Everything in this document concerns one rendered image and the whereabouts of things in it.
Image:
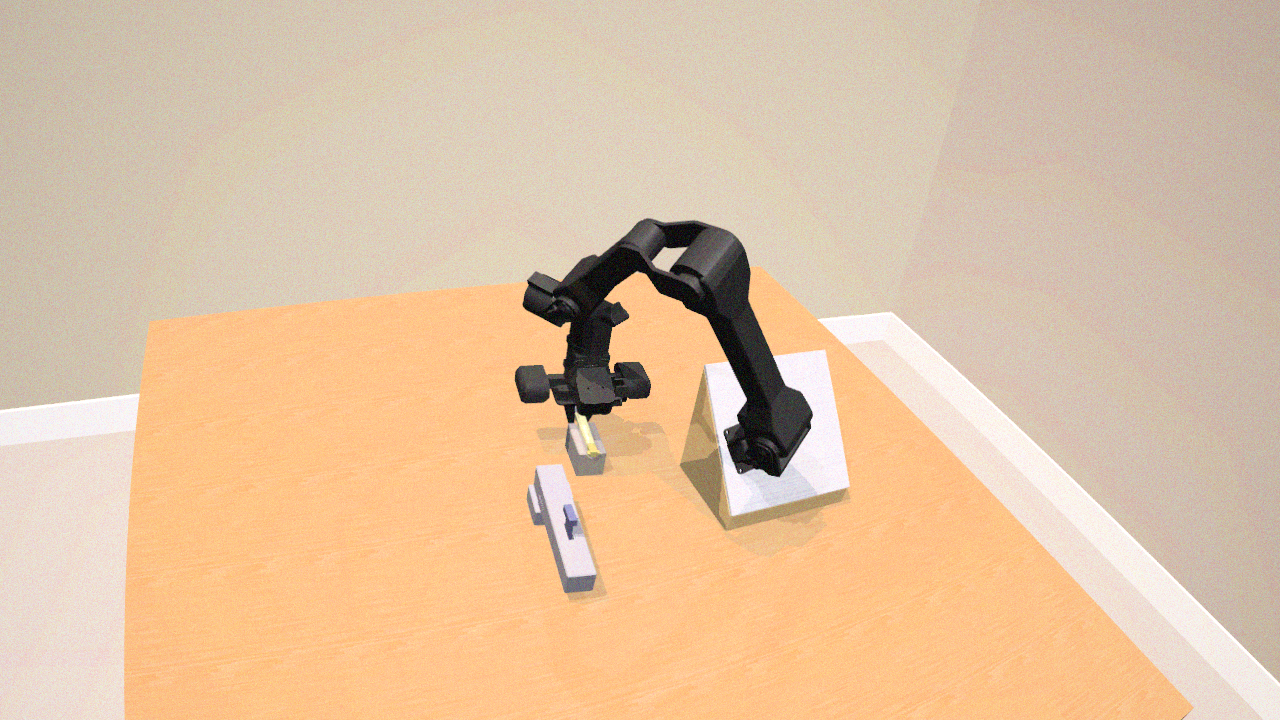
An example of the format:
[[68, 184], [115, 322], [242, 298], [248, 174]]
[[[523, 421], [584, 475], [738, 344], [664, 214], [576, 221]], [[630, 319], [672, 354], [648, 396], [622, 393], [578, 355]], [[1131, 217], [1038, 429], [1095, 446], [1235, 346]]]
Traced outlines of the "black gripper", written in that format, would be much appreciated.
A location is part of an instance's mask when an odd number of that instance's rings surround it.
[[[605, 348], [588, 350], [573, 345], [566, 334], [566, 356], [562, 366], [563, 373], [548, 374], [544, 365], [524, 365], [515, 372], [515, 384], [518, 397], [524, 404], [545, 404], [550, 398], [550, 389], [556, 404], [564, 406], [568, 424], [573, 424], [575, 398], [573, 389], [568, 389], [567, 374], [575, 360], [584, 360], [584, 365], [596, 365], [599, 359], [607, 357], [611, 363], [609, 345]], [[628, 398], [648, 398], [652, 389], [652, 380], [641, 363], [614, 363], [617, 378], [627, 378]]]

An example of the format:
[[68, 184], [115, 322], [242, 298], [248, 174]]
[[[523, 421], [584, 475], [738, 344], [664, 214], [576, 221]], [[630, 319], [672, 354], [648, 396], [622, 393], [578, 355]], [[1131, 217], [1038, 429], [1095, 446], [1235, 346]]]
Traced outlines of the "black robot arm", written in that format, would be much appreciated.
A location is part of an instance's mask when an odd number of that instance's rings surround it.
[[[669, 272], [652, 263], [664, 247], [687, 247]], [[558, 327], [570, 322], [568, 338], [580, 348], [605, 348], [612, 327], [628, 319], [620, 301], [611, 304], [605, 296], [636, 272], [710, 323], [748, 398], [739, 424], [723, 430], [736, 471], [781, 477], [812, 429], [813, 413], [801, 391], [785, 386], [749, 301], [748, 254], [730, 231], [645, 218], [600, 256], [582, 258], [563, 281], [534, 272], [524, 309]], [[628, 398], [627, 378], [611, 374], [607, 357], [596, 365], [575, 360], [566, 386], [573, 389], [580, 416], [607, 415]]]

